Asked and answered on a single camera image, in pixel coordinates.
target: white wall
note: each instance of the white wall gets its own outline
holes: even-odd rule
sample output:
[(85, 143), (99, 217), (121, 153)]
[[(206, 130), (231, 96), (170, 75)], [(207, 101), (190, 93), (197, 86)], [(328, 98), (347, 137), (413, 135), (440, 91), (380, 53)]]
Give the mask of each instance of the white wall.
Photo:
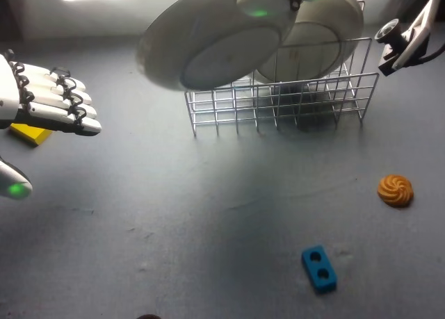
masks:
[[(11, 0), (26, 39), (140, 34), (176, 0)], [(386, 22), (397, 7), (366, 0), (367, 24)]]

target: yellow block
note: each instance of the yellow block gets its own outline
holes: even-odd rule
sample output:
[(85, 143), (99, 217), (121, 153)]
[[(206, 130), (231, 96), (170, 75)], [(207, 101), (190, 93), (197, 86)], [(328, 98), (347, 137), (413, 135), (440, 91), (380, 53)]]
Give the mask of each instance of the yellow block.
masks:
[(13, 133), (36, 145), (42, 144), (52, 133), (51, 130), (35, 128), (26, 124), (13, 123), (10, 128)]

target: yellow object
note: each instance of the yellow object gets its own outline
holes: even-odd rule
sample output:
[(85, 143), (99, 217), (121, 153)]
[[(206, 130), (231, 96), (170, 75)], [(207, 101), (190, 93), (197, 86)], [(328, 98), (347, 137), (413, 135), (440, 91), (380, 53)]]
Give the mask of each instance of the yellow object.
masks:
[(42, 144), (52, 133), (51, 130), (35, 128), (26, 124), (14, 123), (10, 128), (13, 133), (36, 145)]
[(378, 196), (390, 206), (405, 207), (414, 197), (412, 185), (401, 175), (388, 175), (378, 184)]

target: white robotic hand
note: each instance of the white robotic hand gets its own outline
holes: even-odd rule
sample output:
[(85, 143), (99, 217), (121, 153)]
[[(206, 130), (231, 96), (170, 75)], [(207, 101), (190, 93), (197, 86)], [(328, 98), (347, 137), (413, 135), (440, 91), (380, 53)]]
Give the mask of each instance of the white robotic hand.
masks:
[[(12, 123), (95, 136), (102, 127), (85, 85), (66, 69), (48, 70), (0, 55), (0, 129)], [(0, 157), (0, 196), (22, 199), (32, 192), (26, 175)]]

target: wire basket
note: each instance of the wire basket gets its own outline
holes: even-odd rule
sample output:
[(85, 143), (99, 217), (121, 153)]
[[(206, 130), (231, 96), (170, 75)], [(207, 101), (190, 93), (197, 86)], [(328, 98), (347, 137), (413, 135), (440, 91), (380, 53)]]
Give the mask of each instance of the wire basket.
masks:
[[(364, 9), (364, 1), (358, 1)], [(272, 121), (279, 129), (284, 121), (291, 120), (300, 126), (308, 123), (308, 119), (319, 123), (321, 118), (330, 117), (337, 125), (345, 114), (356, 115), (362, 123), (379, 78), (378, 73), (364, 73), (372, 41), (371, 38), (342, 41), (340, 47), (355, 47), (353, 54), (341, 59), (343, 64), (333, 72), (319, 72), (317, 76), (324, 76), (320, 79), (302, 81), (300, 68), (296, 67), (292, 81), (260, 83), (259, 73), (253, 72), (220, 88), (185, 92), (193, 134), (196, 136), (197, 127), (204, 125), (213, 125), (219, 133), (220, 125), (227, 123), (235, 123), (238, 133), (242, 122), (254, 123), (259, 130), (260, 122)], [(316, 53), (322, 63), (323, 49), (329, 43), (339, 45), (338, 42), (325, 42), (280, 47), (275, 58), (275, 78), (280, 51), (294, 48), (299, 49), (296, 54), (303, 54), (305, 47), (320, 47)]]

